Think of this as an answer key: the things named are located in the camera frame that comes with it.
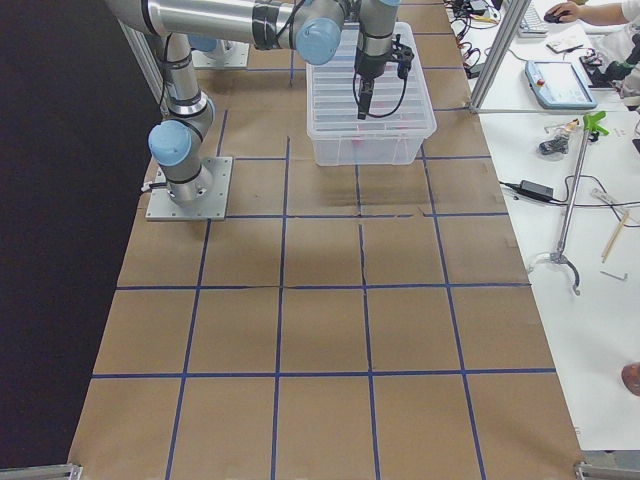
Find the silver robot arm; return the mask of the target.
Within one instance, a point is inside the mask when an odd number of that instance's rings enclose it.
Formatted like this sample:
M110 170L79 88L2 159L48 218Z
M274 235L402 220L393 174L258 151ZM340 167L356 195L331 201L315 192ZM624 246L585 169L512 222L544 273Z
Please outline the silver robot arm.
M232 111L238 141L257 155L275 127L302 125L305 75L289 83L280 70L243 73L224 66L197 69L193 56L225 62L240 47L263 57L268 51L323 66L339 47L350 17L359 26L355 66L372 93L375 78L393 59L395 1L110 1L108 9L143 43L134 50L145 74L158 82L163 120L148 136L163 181L147 185L150 208L164 205L172 218L201 218L227 201L231 161L204 157L202 146L215 122L214 94Z

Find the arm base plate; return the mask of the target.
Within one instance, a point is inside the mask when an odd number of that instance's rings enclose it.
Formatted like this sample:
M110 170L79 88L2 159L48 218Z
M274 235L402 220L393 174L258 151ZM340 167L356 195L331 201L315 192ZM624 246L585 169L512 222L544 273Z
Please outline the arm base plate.
M211 51L192 48L194 67L200 70L246 69L248 65L249 44L219 40Z
M232 157L204 157L199 175L184 184L169 182L160 167L150 190L148 221L223 221L226 218Z

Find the person hand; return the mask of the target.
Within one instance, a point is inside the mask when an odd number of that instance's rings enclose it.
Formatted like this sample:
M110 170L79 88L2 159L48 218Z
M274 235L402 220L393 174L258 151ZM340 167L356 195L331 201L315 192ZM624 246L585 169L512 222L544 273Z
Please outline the person hand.
M571 23L573 21L579 20L580 15L583 13L585 5L579 5L573 1L563 2L556 4L549 8L546 13L551 13L555 15L560 15L560 23Z

